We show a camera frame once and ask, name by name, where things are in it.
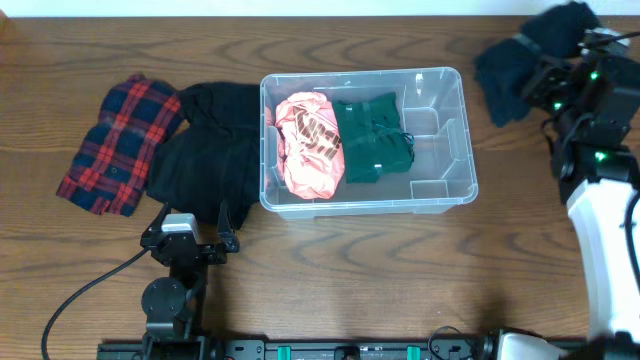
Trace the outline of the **navy garment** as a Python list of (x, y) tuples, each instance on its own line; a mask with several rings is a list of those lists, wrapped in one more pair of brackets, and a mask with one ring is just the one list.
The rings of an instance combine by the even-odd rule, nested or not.
[(543, 56), (579, 55), (585, 32), (600, 21), (584, 2), (570, 1), (532, 17), (514, 36), (487, 48), (474, 59), (474, 79), (481, 86), (492, 123), (503, 127), (530, 111), (521, 91)]

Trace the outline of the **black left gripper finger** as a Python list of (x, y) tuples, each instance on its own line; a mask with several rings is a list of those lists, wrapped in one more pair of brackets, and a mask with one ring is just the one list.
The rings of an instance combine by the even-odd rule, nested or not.
[(219, 207), (217, 234), (224, 245), (236, 245), (237, 234), (231, 222), (228, 203), (223, 200)]
[(171, 213), (171, 207), (168, 203), (164, 203), (159, 213), (148, 227), (148, 232), (159, 233), (162, 231), (162, 224), (167, 215)]

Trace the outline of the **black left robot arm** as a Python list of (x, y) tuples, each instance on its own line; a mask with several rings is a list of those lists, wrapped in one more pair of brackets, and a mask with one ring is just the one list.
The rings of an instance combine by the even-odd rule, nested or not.
[(146, 314), (144, 359), (223, 359), (224, 344), (202, 327), (208, 268), (223, 265), (237, 253), (239, 240), (227, 202), (220, 204), (213, 244), (199, 242), (196, 218), (173, 214), (165, 204), (143, 232), (140, 245), (169, 269), (169, 275), (152, 281), (144, 290), (141, 306)]

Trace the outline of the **clear plastic storage bin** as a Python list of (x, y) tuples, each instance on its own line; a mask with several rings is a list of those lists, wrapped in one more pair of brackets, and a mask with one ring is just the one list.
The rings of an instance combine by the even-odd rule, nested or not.
[[(330, 101), (347, 103), (395, 94), (399, 125), (414, 144), (411, 168), (375, 183), (340, 182), (330, 199), (302, 199), (291, 193), (278, 169), (275, 115), (277, 106), (298, 92), (319, 92)], [(477, 197), (463, 81), (452, 67), (270, 74), (260, 84), (260, 106), (260, 202), (284, 219), (438, 214)]]

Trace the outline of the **dark green garment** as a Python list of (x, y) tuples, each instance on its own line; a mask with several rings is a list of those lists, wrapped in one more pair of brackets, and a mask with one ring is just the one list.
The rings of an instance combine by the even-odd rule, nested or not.
[(415, 160), (414, 137), (401, 127), (396, 94), (368, 102), (333, 102), (345, 159), (346, 182), (376, 183), (404, 173)]

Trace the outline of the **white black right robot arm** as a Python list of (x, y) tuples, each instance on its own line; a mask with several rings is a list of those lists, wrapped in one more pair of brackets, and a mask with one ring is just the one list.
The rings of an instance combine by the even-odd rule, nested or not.
[(489, 105), (518, 97), (541, 125), (587, 283), (590, 334), (570, 359), (639, 356), (639, 162), (623, 143), (639, 109), (639, 65), (589, 54), (572, 64), (546, 55), (475, 61)]

